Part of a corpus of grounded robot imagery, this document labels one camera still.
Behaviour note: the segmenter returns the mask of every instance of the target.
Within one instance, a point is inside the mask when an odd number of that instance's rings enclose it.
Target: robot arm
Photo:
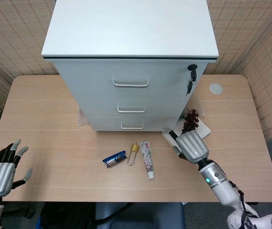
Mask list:
[[[15,155],[20,142],[21,140],[18,139],[14,144],[12,143],[0,151],[0,217],[4,207],[2,198],[8,195],[12,189],[25,184],[32,174],[32,169],[29,169],[22,180],[13,182],[15,170],[21,156],[29,149],[25,146]]]
[[[181,136],[167,131],[180,148],[175,149],[177,155],[198,164],[199,172],[220,203],[235,209],[227,219],[230,229],[272,229],[272,215],[259,218],[258,213],[244,202],[243,192],[227,179],[216,162],[208,159],[209,150],[195,130]]]

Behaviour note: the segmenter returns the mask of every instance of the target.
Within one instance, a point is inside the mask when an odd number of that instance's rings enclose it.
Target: blue snack package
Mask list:
[[[111,156],[103,159],[102,161],[104,163],[106,163],[107,168],[110,168],[110,167],[118,164],[119,162],[124,161],[126,159],[125,153],[126,153],[125,150],[121,151],[119,153],[116,153],[114,155],[111,155]]]

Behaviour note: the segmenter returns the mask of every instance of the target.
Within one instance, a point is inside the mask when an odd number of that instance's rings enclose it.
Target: cabinet drawer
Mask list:
[[[158,96],[76,96],[86,117],[179,117],[189,99]]]
[[[195,63],[199,81],[207,62],[200,60],[72,59],[54,62],[74,96],[185,96]]]
[[[125,118],[88,117],[95,131],[164,131],[162,126],[173,128],[178,118]]]

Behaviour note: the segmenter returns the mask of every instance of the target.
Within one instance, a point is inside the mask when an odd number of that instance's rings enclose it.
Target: drawer handle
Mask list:
[[[113,79],[113,85],[115,87],[132,87],[132,88],[146,88],[149,86],[149,80],[147,80],[146,84],[120,84],[116,83]]]
[[[124,127],[124,125],[121,124],[121,129],[123,130],[142,130],[144,127],[144,124],[142,124],[140,127]]]
[[[120,107],[117,107],[117,111],[119,113],[144,113],[146,112],[146,108],[142,108],[142,110],[122,110],[122,108],[120,109]]]

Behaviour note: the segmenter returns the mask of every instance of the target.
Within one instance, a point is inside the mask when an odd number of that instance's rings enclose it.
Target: white filing cabinet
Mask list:
[[[206,0],[57,0],[42,50],[97,131],[172,128],[218,55]]]

